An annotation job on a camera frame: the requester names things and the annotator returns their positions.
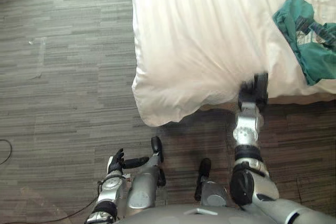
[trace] teal towel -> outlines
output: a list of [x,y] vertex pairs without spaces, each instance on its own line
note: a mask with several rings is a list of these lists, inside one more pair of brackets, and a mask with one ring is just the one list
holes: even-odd
[[315,22],[311,4],[286,0],[273,20],[301,65],[307,84],[336,79],[336,23]]

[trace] floor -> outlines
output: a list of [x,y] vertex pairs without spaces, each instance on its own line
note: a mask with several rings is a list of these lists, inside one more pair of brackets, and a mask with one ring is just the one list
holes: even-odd
[[[228,186],[235,117],[198,111],[150,128],[135,106],[132,0],[0,0],[0,223],[65,217],[96,196],[110,155],[165,148],[158,205],[193,203],[200,160]],[[283,198],[336,215],[334,101],[272,105],[262,155]],[[0,143],[0,159],[8,147]],[[60,223],[82,223],[91,208]]]

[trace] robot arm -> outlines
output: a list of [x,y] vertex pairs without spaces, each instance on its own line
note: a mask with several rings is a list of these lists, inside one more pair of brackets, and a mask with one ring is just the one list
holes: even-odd
[[136,168],[149,160],[149,157],[124,160],[122,156],[123,149],[120,149],[115,156],[109,158],[107,176],[100,182],[101,189],[98,199],[85,224],[115,223],[118,214],[118,199],[122,198],[125,185],[122,169]]
[[291,200],[279,199],[258,145],[263,117],[259,109],[267,104],[266,73],[255,76],[254,83],[243,84],[238,103],[241,113],[233,136],[236,140],[235,166],[230,182],[234,202],[252,215],[268,215],[281,224],[336,223],[335,219]]

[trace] white bedsheet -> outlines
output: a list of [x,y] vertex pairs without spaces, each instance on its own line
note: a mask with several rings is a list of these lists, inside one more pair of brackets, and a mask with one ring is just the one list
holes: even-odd
[[[133,0],[133,94],[149,126],[180,121],[203,104],[236,98],[243,80],[269,72],[269,97],[336,93],[335,80],[306,84],[272,21],[285,0]],[[315,20],[335,22],[336,0],[306,0]]]

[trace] power cord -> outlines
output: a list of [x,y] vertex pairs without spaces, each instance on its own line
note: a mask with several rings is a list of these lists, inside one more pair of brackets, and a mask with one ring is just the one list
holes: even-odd
[[9,144],[9,148],[10,148],[7,158],[0,163],[0,165],[3,165],[7,162],[7,160],[9,160],[10,156],[12,155],[13,147],[12,147],[12,144],[10,143],[10,141],[8,141],[7,139],[0,139],[0,142],[6,142],[7,144]]
[[[6,142],[6,143],[8,143],[9,144],[9,148],[10,148],[8,156],[6,157],[6,159],[4,161],[2,161],[0,163],[0,165],[2,165],[4,163],[6,163],[9,160],[9,158],[11,157],[12,152],[13,152],[13,147],[12,147],[12,144],[10,143],[10,141],[8,141],[7,139],[0,139],[0,142]],[[97,189],[98,196],[100,194],[100,190],[99,190],[99,188],[101,186],[100,183],[101,182],[98,183],[98,189]],[[49,221],[42,221],[42,222],[21,222],[21,221],[14,221],[14,222],[5,222],[5,223],[2,223],[2,224],[48,224],[48,223],[53,223],[53,222],[58,222],[58,221],[61,221],[61,220],[65,220],[65,219],[68,219],[68,218],[70,218],[70,217],[72,217],[72,216],[74,216],[74,215],[82,212],[86,208],[88,208],[92,203],[94,203],[98,199],[98,196],[96,198],[94,198],[90,203],[88,203],[85,207],[83,207],[80,210],[78,210],[78,211],[76,211],[76,212],[74,212],[74,213],[72,213],[70,215],[67,215],[67,216],[65,216],[63,218],[59,218],[59,219],[55,219],[55,220],[49,220]]]

